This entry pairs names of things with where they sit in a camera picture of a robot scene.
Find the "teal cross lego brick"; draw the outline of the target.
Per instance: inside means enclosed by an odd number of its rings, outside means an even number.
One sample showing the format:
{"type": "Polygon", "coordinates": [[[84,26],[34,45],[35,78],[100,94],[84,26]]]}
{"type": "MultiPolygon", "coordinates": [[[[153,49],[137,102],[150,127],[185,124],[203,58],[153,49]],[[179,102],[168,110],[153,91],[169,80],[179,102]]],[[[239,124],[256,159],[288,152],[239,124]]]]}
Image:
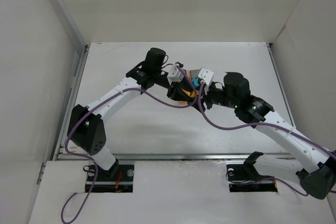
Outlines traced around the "teal cross lego brick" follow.
{"type": "Polygon", "coordinates": [[[198,77],[194,77],[192,79],[192,83],[193,83],[194,87],[199,87],[200,86],[198,77]]]}

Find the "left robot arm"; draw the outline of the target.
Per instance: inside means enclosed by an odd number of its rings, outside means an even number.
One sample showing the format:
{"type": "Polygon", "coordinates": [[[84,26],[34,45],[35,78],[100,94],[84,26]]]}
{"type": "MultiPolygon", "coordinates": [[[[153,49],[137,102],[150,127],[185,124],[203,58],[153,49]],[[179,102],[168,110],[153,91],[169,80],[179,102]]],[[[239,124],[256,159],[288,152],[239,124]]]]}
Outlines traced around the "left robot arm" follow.
{"type": "Polygon", "coordinates": [[[151,48],[143,61],[126,73],[125,77],[103,97],[86,106],[77,104],[71,112],[67,141],[72,141],[85,152],[85,157],[95,163],[107,176],[113,177],[119,161],[106,146],[105,123],[123,106],[154,85],[167,89],[167,96],[174,101],[192,106],[197,100],[197,91],[181,63],[163,71],[166,52],[151,48]]]}

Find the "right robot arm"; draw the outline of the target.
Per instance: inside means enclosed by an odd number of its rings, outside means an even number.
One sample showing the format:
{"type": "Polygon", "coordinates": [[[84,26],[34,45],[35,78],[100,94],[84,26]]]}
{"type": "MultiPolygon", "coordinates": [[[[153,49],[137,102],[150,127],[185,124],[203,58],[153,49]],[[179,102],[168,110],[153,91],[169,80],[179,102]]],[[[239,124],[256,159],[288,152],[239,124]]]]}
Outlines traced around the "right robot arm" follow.
{"type": "Polygon", "coordinates": [[[249,81],[238,72],[228,72],[221,88],[212,81],[213,73],[207,69],[191,79],[197,89],[197,104],[201,113],[213,105],[234,109],[243,122],[238,128],[252,127],[275,141],[294,157],[286,161],[253,152],[243,167],[248,175],[244,183],[279,178],[291,181],[316,199],[325,199],[335,186],[335,152],[310,140],[265,100],[251,94],[249,81]]]}

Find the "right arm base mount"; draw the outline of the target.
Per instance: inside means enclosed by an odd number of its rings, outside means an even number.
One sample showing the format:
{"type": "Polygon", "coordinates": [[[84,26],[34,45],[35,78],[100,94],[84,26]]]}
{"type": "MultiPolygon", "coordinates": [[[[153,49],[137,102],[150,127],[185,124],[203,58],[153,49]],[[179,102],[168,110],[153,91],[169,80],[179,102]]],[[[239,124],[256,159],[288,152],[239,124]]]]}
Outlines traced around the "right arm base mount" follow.
{"type": "Polygon", "coordinates": [[[278,192],[275,180],[271,176],[259,175],[253,166],[227,164],[226,168],[231,193],[278,192]]]}

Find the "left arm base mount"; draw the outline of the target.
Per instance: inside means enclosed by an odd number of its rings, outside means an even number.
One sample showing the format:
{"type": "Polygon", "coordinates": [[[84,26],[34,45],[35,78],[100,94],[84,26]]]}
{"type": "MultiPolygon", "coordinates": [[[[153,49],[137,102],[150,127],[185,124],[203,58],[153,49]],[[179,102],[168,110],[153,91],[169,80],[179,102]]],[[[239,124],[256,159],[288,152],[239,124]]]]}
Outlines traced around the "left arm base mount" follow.
{"type": "Polygon", "coordinates": [[[121,164],[113,177],[109,177],[105,170],[98,167],[97,179],[95,178],[95,166],[86,165],[83,171],[87,173],[85,192],[89,192],[93,184],[92,193],[132,193],[134,179],[134,165],[121,164]]]}

